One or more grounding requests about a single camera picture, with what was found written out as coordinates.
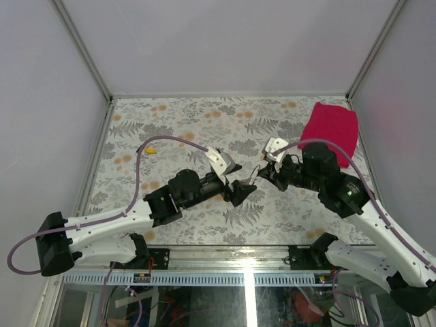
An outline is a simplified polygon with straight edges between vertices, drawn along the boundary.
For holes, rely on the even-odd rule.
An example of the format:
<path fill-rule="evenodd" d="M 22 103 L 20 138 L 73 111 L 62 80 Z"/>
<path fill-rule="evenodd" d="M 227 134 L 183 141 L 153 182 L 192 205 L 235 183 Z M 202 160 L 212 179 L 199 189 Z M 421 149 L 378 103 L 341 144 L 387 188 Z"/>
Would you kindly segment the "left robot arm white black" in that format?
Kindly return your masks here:
<path fill-rule="evenodd" d="M 79 265 L 113 262 L 121 268 L 143 268 L 149 252 L 141 230 L 172 223 L 183 216 L 183 210 L 215 196 L 237 207 L 256 189 L 238 180 L 229 182 L 215 172 L 200 178 L 195 171 L 184 169 L 127 208 L 72 218 L 51 213 L 35 238 L 40 273 L 51 277 Z"/>

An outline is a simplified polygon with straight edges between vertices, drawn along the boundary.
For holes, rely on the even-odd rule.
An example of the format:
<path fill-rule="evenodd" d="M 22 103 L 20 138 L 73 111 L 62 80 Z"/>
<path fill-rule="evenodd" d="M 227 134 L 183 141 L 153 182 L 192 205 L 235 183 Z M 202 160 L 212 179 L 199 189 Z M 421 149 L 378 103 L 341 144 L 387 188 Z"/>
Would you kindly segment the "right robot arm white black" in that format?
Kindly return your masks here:
<path fill-rule="evenodd" d="M 392 218 L 360 172 L 349 175 L 341 171 L 337 162 L 341 148 L 331 141 L 309 139 L 302 161 L 295 163 L 286 153 L 291 147 L 281 138 L 271 138 L 263 150 L 268 164 L 258 175 L 280 191 L 293 186 L 317 192 L 328 210 L 356 226 L 384 254 L 379 258 L 352 249 L 325 233 L 311 245 L 312 264 L 321 269 L 332 264 L 359 274 L 416 317 L 434 309 L 435 256 Z"/>

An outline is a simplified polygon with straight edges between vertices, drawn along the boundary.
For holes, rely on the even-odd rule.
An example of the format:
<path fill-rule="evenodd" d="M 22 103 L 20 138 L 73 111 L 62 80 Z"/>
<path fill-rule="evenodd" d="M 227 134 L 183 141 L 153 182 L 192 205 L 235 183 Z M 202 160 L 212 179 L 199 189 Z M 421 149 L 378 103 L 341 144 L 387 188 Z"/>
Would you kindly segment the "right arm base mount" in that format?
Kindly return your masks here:
<path fill-rule="evenodd" d="M 338 238 L 330 233 L 323 233 L 309 246 L 288 245 L 288 255 L 283 258 L 291 270 L 332 270 L 328 261 L 328 247 Z"/>

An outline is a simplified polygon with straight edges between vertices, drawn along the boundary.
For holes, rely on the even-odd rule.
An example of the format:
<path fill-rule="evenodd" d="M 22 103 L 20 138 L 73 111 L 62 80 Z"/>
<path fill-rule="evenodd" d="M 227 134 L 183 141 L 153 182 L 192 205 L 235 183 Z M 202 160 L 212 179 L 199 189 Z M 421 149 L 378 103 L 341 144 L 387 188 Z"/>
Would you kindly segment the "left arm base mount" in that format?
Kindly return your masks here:
<path fill-rule="evenodd" d="M 110 265 L 115 269 L 123 270 L 167 270 L 170 262 L 169 248 L 151 248 L 149 249 L 143 235 L 132 233 L 129 234 L 130 243 L 133 245 L 133 258 L 128 260 L 111 261 Z"/>

